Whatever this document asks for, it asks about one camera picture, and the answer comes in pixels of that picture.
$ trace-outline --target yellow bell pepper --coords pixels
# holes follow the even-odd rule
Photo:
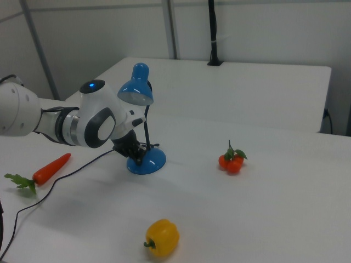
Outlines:
[[[178,241],[179,232],[176,225],[167,219],[161,219],[147,230],[144,246],[155,256],[167,256],[176,248]]]

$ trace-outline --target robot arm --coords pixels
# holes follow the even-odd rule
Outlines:
[[[80,107],[43,110],[35,93],[13,82],[1,83],[0,135],[25,136],[37,132],[51,141],[90,148],[100,147],[111,139],[114,150],[141,163],[145,150],[133,131],[145,122],[141,109],[127,111],[102,80],[85,83],[80,93]]]

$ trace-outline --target table surface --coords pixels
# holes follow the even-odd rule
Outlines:
[[[154,112],[316,133],[331,69],[320,66],[125,58],[101,74],[117,92],[138,62],[150,68]],[[66,101],[79,101],[79,93]]]
[[[148,124],[151,143],[160,143],[167,156],[161,170],[131,174],[126,159],[112,152],[59,181],[43,204],[20,214],[4,260],[349,263],[350,138],[174,116],[154,107]],[[143,141],[142,127],[135,131]],[[237,176],[218,169],[228,139],[248,156]],[[0,137],[0,145],[0,174],[30,177],[72,153],[37,197],[0,177],[4,246],[19,209],[43,197],[56,178],[112,148],[111,142],[69,147],[37,134]],[[178,226],[180,240],[170,257],[155,259],[143,242],[147,228],[162,218]]]

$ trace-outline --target cherry tomato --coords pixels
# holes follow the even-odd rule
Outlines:
[[[230,161],[227,166],[228,172],[232,174],[236,174],[240,171],[241,169],[241,163],[237,162],[236,160]]]
[[[239,156],[239,155],[235,155],[234,156],[234,160],[236,161],[236,162],[238,162],[238,163],[243,163],[244,162],[244,158],[242,158],[241,156]]]
[[[224,159],[224,155],[219,156],[218,163],[219,163],[219,166],[221,166],[222,168],[226,169],[229,162],[230,161],[227,161],[226,159]]]

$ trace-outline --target blue desk lamp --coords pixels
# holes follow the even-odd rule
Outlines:
[[[163,167],[166,162],[166,155],[158,148],[151,147],[147,116],[150,105],[154,102],[151,83],[148,81],[149,67],[144,63],[134,65],[132,78],[122,86],[117,96],[130,104],[146,106],[145,109],[145,138],[146,154],[141,165],[137,165],[131,158],[127,160],[127,168],[135,174],[151,174]]]

